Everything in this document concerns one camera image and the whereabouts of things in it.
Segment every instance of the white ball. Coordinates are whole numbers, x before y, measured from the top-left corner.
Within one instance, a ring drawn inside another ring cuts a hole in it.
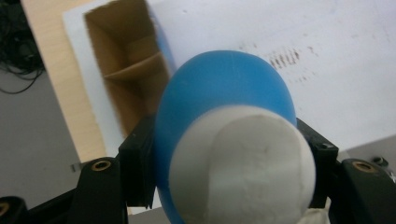
[[[315,164],[303,136],[279,115],[226,106],[184,133],[169,184],[188,224],[296,223],[312,199]]]

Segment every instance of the cardboard box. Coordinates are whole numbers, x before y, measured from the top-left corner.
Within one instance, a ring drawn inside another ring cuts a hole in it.
[[[85,15],[96,61],[124,135],[157,111],[169,76],[144,0],[119,0]]]

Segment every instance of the blue balloon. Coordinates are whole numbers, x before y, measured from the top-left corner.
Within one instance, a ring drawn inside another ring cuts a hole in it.
[[[218,50],[183,64],[163,93],[155,124],[156,181],[171,223],[184,223],[173,204],[168,181],[177,143],[196,119],[225,105],[253,105],[277,113],[294,126],[297,123],[288,88],[261,58]]]

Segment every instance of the wooden surface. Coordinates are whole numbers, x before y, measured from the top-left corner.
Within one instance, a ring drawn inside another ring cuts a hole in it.
[[[22,5],[81,161],[106,155],[78,63],[64,30],[64,11],[91,0],[22,0]]]

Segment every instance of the brass screw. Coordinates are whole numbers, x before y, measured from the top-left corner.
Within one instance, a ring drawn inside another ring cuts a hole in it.
[[[371,164],[369,164],[367,162],[353,161],[352,165],[356,169],[363,171],[365,173],[376,173],[377,172],[377,170],[374,168],[374,166],[372,166]]]
[[[93,171],[104,171],[108,167],[110,167],[111,162],[110,161],[97,161],[96,163],[93,164],[91,167]]]
[[[0,217],[2,217],[9,209],[9,203],[0,203]]]

